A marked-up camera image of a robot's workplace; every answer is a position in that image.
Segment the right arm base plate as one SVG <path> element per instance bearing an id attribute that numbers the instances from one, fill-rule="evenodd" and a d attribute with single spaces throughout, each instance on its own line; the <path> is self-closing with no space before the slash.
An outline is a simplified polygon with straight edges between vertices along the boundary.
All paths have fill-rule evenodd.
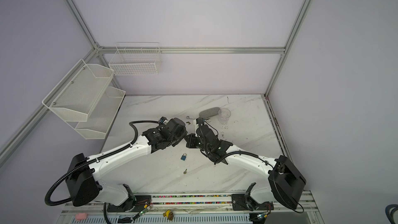
<path id="1" fill-rule="evenodd" d="M 232 194 L 232 207 L 234 211 L 272 211 L 274 205 L 272 202 L 258 203 L 252 196 L 251 192 L 256 183 L 252 183 L 244 194 Z"/>

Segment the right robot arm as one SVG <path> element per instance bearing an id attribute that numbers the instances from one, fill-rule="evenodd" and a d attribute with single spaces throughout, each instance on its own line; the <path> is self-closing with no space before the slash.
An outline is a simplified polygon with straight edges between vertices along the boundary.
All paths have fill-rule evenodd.
<path id="1" fill-rule="evenodd" d="M 186 147 L 199 149 L 213 164 L 237 166 L 268 180 L 269 186 L 259 187 L 252 183 L 247 190 L 249 208 L 267 201 L 269 194 L 282 206 L 294 211 L 306 186 L 306 179 L 286 156 L 269 158 L 243 150 L 237 145 L 221 140 L 206 124 L 200 124 L 195 133 L 185 138 Z"/>

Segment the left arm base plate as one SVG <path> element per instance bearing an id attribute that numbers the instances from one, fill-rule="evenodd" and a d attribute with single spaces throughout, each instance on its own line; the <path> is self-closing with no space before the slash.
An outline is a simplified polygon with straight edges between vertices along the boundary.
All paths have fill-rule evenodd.
<path id="1" fill-rule="evenodd" d="M 151 195 L 134 195 L 127 184 L 123 184 L 124 188 L 128 192 L 127 200 L 120 206 L 109 204 L 107 211 L 110 213 L 121 213 L 121 212 L 141 212 L 145 206 L 148 207 L 151 204 Z"/>

